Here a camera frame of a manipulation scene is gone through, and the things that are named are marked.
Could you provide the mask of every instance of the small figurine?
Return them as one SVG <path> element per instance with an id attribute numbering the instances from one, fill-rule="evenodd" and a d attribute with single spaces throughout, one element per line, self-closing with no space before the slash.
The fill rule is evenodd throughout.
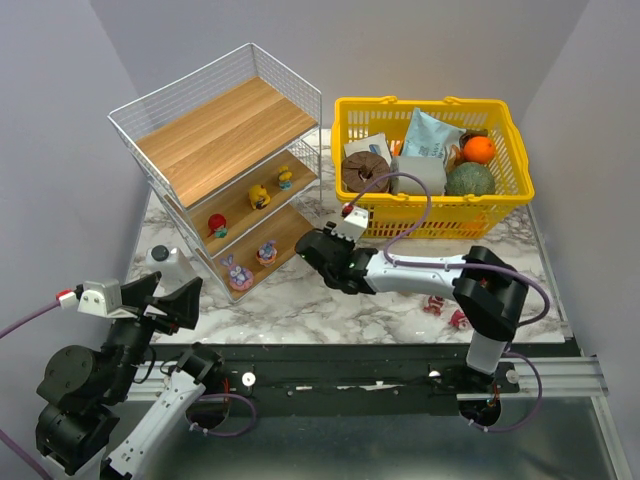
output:
<path id="1" fill-rule="evenodd" d="M 216 238 L 224 238 L 227 235 L 227 219 L 219 213 L 214 213 L 209 217 L 209 235 Z"/>
<path id="2" fill-rule="evenodd" d="M 293 177 L 293 173 L 289 171 L 289 167 L 286 165 L 280 167 L 278 170 L 278 185 L 280 185 L 280 190 L 289 190 L 291 188 L 291 177 Z"/>
<path id="3" fill-rule="evenodd" d="M 449 320 L 449 325 L 457 328 L 458 330 L 469 330 L 471 328 L 471 323 L 469 323 L 469 319 L 467 316 L 462 313 L 461 310 L 456 310 L 451 315 L 451 320 Z"/>
<path id="4" fill-rule="evenodd" d="M 275 240 L 269 240 L 256 252 L 256 260 L 263 267 L 270 267 L 275 263 L 276 255 L 278 255 L 278 251 L 274 247 L 275 244 Z"/>
<path id="5" fill-rule="evenodd" d="M 442 307 L 444 306 L 444 298 L 436 297 L 434 295 L 429 295 L 427 299 L 427 304 L 422 307 L 422 310 L 425 313 L 432 313 L 436 317 L 439 317 L 442 314 Z"/>
<path id="6" fill-rule="evenodd" d="M 233 263 L 233 255 L 221 258 L 220 264 L 229 269 L 229 283 L 231 288 L 240 292 L 251 288 L 253 285 L 253 273 L 248 268 Z"/>
<path id="7" fill-rule="evenodd" d="M 271 197 L 264 185 L 254 185 L 249 189 L 249 201 L 251 202 L 251 208 L 261 210 L 269 205 Z"/>

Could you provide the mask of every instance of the orange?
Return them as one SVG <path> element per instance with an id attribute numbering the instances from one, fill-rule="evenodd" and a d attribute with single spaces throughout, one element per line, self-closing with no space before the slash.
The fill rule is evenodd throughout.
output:
<path id="1" fill-rule="evenodd" d="M 485 165 L 496 156 L 496 146 L 489 137 L 473 137 L 465 144 L 462 155 L 467 162 Z"/>

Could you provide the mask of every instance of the pink toy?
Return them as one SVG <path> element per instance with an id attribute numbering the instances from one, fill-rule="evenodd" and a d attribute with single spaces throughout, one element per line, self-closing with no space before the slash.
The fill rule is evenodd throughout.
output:
<path id="1" fill-rule="evenodd" d="M 233 255 L 221 258 L 220 264 L 229 269 L 229 284 L 231 288 L 241 292 L 251 288 L 251 285 L 253 285 L 253 273 L 248 268 L 233 263 Z"/>
<path id="2" fill-rule="evenodd" d="M 444 306 L 444 298 L 436 297 L 434 295 L 429 295 L 427 299 L 427 304 L 422 307 L 422 310 L 425 313 L 432 313 L 435 316 L 439 317 L 442 314 L 442 307 Z"/>
<path id="3" fill-rule="evenodd" d="M 456 310 L 451 315 L 451 320 L 449 320 L 449 325 L 457 328 L 458 330 L 469 330 L 471 328 L 471 324 L 467 319 L 467 316 L 462 313 L 461 310 Z"/>

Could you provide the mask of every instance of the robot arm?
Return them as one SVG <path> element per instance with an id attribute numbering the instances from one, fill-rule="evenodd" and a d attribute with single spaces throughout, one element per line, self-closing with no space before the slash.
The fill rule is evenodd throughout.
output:
<path id="1" fill-rule="evenodd" d="M 296 244 L 296 253 L 322 275 L 328 287 L 350 295 L 413 292 L 457 301 L 474 328 L 467 367 L 476 378 L 490 383 L 507 343 L 515 336 L 528 286 L 496 272 L 394 265 L 376 248 L 355 247 L 367 228 L 368 212 L 348 208 L 340 225 L 328 222 L 324 229 L 305 234 Z M 467 255 L 449 258 L 393 258 L 405 260 L 400 263 L 482 263 L 513 270 L 479 246 Z"/>
<path id="2" fill-rule="evenodd" d="M 198 320 L 202 279 L 196 277 L 157 298 L 153 292 L 159 280 L 157 272 L 122 287 L 107 281 L 87 282 L 76 289 L 78 310 L 115 320 L 99 351 L 72 345 L 57 352 L 38 386 L 38 395 L 48 405 L 38 418 L 36 446 L 53 478 L 141 478 L 147 460 L 169 429 L 207 386 L 219 381 L 219 357 L 192 347 L 140 425 L 109 457 L 108 464 L 102 461 L 118 423 L 107 406 L 126 399 L 153 333 L 193 329 Z M 157 313 L 147 311 L 150 306 Z"/>

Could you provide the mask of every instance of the small red object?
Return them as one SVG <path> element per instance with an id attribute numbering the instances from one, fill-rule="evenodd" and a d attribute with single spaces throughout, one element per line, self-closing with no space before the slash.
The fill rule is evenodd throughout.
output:
<path id="1" fill-rule="evenodd" d="M 427 305 L 422 307 L 425 313 L 432 313 L 439 317 L 442 314 L 442 307 L 444 306 L 444 298 L 429 295 Z"/>
<path id="2" fill-rule="evenodd" d="M 469 319 L 461 310 L 456 310 L 455 312 L 453 312 L 453 315 L 451 315 L 451 320 L 449 320 L 449 325 L 457 328 L 458 330 L 468 330 L 471 328 Z"/>
<path id="3" fill-rule="evenodd" d="M 209 237 L 213 235 L 216 229 L 227 226 L 227 219 L 219 213 L 214 213 L 209 217 Z"/>
<path id="4" fill-rule="evenodd" d="M 353 212 L 353 205 L 347 205 L 346 207 L 344 207 L 342 209 L 342 216 L 346 217 L 347 215 L 349 215 L 351 212 Z"/>
<path id="5" fill-rule="evenodd" d="M 56 293 L 56 300 L 60 300 L 60 297 L 63 297 L 68 293 L 73 293 L 73 290 L 67 288 L 66 290 L 62 290 L 61 292 Z"/>

